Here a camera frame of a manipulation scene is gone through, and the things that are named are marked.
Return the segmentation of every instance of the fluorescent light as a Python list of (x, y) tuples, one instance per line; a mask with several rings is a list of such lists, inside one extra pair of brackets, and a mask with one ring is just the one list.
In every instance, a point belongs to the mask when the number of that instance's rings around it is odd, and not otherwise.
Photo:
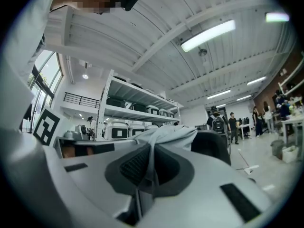
[(262, 81), (262, 80), (264, 80), (266, 78), (267, 78), (266, 76), (258, 78), (258, 79), (254, 80), (254, 81), (251, 81), (251, 82), (247, 83), (247, 85), (251, 85), (251, 84), (257, 83), (257, 82)]
[(243, 97), (243, 98), (239, 98), (239, 99), (237, 99), (237, 101), (241, 101), (241, 100), (247, 99), (247, 98), (249, 98), (249, 97), (251, 97), (251, 95), (247, 95), (247, 96), (245, 96), (245, 97)]
[(230, 91), (231, 91), (231, 89), (230, 89), (230, 90), (227, 90), (227, 91), (224, 91), (224, 92), (221, 92), (221, 93), (218, 93), (218, 94), (216, 94), (216, 95), (209, 96), (209, 97), (207, 97), (207, 99), (209, 100), (209, 99), (212, 99), (212, 98), (214, 98), (214, 97), (217, 97), (217, 96), (220, 96), (220, 95), (223, 95), (223, 94), (227, 94), (227, 93), (229, 93)]
[(289, 16), (285, 13), (267, 13), (266, 22), (288, 22)]
[(218, 105), (217, 108), (220, 108), (222, 106), (225, 106), (226, 104), (221, 104), (221, 105)]
[(234, 20), (229, 20), (225, 23), (217, 25), (213, 28), (207, 29), (198, 35), (192, 37), (191, 39), (182, 43), (181, 48), (188, 52), (195, 47), (203, 44), (204, 42), (213, 39), (214, 37), (220, 36), (226, 32), (232, 31), (236, 28)]

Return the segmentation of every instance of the brown wall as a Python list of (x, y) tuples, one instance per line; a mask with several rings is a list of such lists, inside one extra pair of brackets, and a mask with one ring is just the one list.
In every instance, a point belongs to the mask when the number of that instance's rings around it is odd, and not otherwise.
[[(271, 81), (271, 83), (259, 94), (254, 98), (255, 105), (260, 113), (263, 112), (263, 102), (266, 101), (268, 105), (273, 110), (275, 108), (275, 104), (272, 100), (272, 97), (275, 95), (276, 90), (280, 89), (278, 83), (283, 82), (292, 72), (293, 70), (299, 65), (300, 61), (302, 60), (303, 56), (301, 55), (301, 49), (300, 47), (295, 47), (292, 53), (290, 53), (288, 59), (282, 66), (282, 69), (285, 68), (287, 70), (287, 73), (283, 76), (280, 76), (280, 72), (274, 77), (274, 79)], [(304, 70), (302, 69), (300, 73), (297, 74), (292, 79), (292, 83), (299, 83), (304, 78)], [(300, 94), (303, 94), (304, 92), (304, 85), (302, 85), (300, 88), (292, 92), (292, 95), (290, 96), (298, 96)]]

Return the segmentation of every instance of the railing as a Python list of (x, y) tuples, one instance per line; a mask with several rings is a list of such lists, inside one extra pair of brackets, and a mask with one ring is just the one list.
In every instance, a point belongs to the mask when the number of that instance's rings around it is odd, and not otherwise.
[(98, 108), (99, 107), (99, 100), (91, 99), (88, 97), (75, 95), (66, 92), (65, 98), (63, 99), (65, 102), (74, 103), (77, 105), (84, 105), (92, 108)]

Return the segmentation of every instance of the floor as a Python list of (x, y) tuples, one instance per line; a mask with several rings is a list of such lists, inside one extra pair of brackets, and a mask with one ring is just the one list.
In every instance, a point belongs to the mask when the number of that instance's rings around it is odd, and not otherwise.
[[(231, 166), (234, 169), (246, 168), (248, 167), (246, 162), (249, 166), (258, 165), (250, 175), (246, 174), (244, 170), (238, 170), (238, 172), (253, 178), (270, 199), (276, 202), (287, 195), (299, 174), (302, 162), (285, 163), (272, 155), (271, 142), (283, 139), (279, 138), (277, 133), (265, 133), (259, 138), (255, 137), (255, 134), (253, 135), (251, 139), (239, 138), (239, 145), (231, 145)], [(288, 141), (293, 141), (293, 138), (294, 136), (289, 137)]]

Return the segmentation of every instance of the window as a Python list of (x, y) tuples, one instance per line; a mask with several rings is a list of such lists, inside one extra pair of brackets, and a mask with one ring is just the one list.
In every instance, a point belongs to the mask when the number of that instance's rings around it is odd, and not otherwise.
[(31, 133), (44, 106), (51, 106), (57, 86), (62, 78), (57, 53), (44, 50), (36, 59), (27, 85), (34, 99), (32, 100), (31, 119), (24, 119), (22, 131)]

